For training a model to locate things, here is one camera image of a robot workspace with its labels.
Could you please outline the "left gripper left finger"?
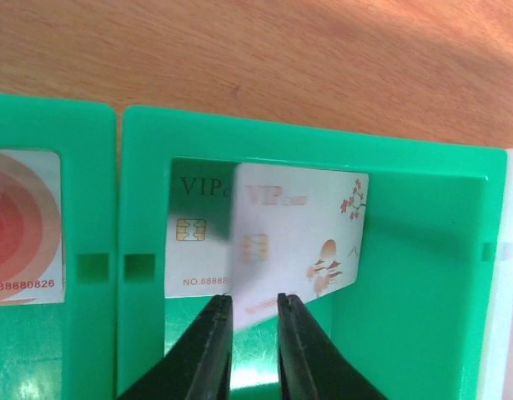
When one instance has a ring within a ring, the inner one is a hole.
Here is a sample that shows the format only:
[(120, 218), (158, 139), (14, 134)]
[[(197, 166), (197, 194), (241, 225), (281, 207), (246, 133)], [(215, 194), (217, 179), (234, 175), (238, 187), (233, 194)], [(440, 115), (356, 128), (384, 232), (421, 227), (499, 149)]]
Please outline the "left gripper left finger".
[(233, 303), (215, 295), (169, 352), (120, 399), (227, 399), (233, 348)]

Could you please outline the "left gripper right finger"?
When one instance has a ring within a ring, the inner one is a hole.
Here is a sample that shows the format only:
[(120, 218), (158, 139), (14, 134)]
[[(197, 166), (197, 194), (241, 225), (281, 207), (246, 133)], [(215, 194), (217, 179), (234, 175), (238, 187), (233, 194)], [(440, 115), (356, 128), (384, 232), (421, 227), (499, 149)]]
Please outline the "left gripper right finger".
[(278, 306), (279, 385), (283, 399), (384, 399), (339, 352), (296, 295)]

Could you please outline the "green plastic bin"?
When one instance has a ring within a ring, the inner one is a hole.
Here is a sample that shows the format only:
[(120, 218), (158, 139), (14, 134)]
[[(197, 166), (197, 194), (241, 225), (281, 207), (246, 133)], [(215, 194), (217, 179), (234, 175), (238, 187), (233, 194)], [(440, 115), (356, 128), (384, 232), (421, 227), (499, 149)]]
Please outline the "green plastic bin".
[[(164, 295), (172, 161), (365, 173), (356, 281), (303, 302), (390, 399), (477, 399), (504, 149), (0, 94), (0, 149), (61, 162), (64, 299), (0, 305), (0, 399), (114, 399), (212, 296)], [(279, 396), (274, 317), (234, 329), (233, 399)]]

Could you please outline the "white floral card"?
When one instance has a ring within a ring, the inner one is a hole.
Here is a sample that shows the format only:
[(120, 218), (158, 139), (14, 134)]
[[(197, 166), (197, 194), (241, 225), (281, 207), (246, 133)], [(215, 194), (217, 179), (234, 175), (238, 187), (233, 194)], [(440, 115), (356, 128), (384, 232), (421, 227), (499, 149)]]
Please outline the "white floral card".
[(361, 172), (240, 163), (231, 210), (234, 329), (356, 281), (370, 179)]
[(164, 295), (202, 297), (229, 291), (233, 162), (172, 161)]

